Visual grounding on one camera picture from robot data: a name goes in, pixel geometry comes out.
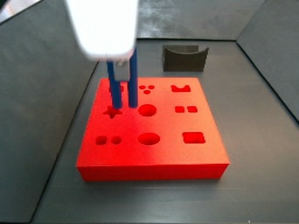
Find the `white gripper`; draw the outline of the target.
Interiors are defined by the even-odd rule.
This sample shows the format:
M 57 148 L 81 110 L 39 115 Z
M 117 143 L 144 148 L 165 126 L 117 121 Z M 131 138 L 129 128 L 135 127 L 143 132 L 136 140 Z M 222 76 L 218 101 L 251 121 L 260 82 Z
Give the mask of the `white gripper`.
M 139 0 L 64 0 L 79 48 L 89 60 L 116 60 L 116 81 L 129 80 Z

